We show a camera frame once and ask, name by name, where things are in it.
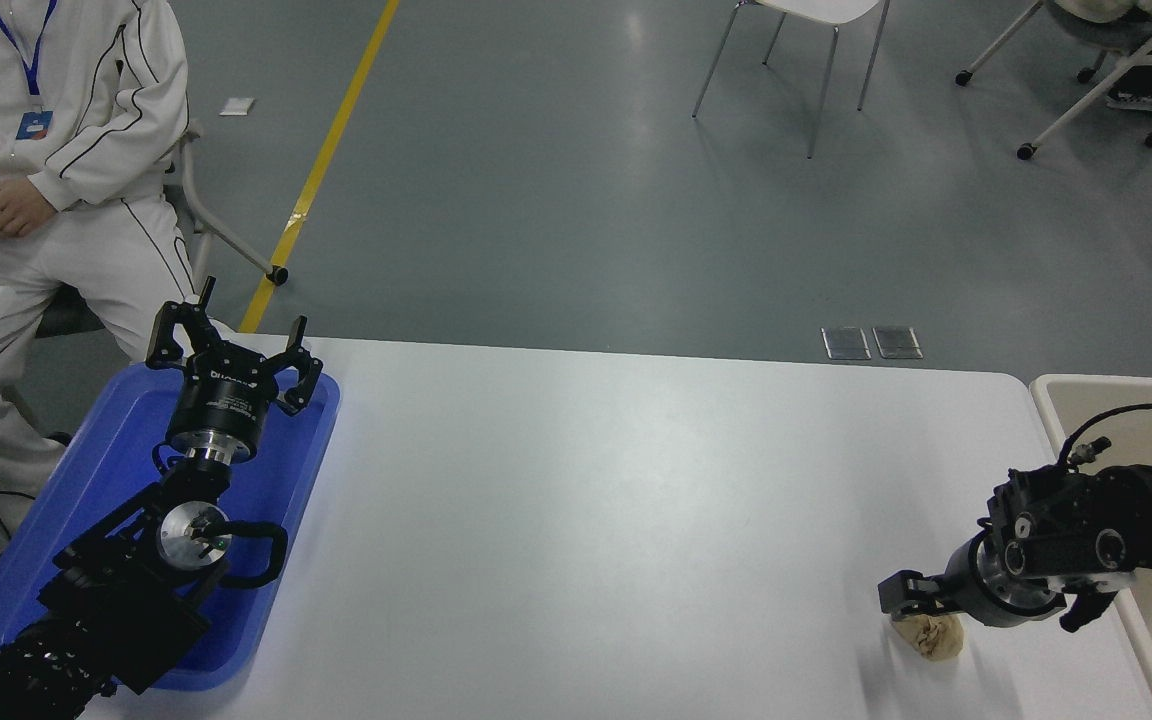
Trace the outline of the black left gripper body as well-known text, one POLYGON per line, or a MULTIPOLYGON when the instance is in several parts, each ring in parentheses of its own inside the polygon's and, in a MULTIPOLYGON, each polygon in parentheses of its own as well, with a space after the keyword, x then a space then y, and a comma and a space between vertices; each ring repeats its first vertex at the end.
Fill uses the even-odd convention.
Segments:
POLYGON ((194 437, 210 432, 227 435, 243 448, 259 447, 270 406, 278 396, 279 372, 270 357, 237 344, 197 347, 184 364, 184 384, 166 441, 188 448, 194 437))

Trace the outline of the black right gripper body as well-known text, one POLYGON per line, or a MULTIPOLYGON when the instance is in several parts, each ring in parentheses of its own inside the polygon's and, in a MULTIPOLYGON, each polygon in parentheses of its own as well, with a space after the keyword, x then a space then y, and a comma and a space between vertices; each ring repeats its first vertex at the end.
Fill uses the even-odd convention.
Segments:
POLYGON ((996 605, 996 594, 988 588, 978 564, 983 541, 983 538, 970 538, 952 552, 943 571, 943 591, 957 611, 983 626, 998 626, 1005 620, 1005 611, 996 605))

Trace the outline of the person's left hand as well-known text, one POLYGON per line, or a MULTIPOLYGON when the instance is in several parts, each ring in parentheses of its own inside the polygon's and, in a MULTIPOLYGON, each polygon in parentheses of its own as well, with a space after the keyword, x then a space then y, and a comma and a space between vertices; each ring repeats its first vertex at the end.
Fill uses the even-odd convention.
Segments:
POLYGON ((31 179, 10 179, 0 184, 0 236, 26 237, 58 214, 31 179))

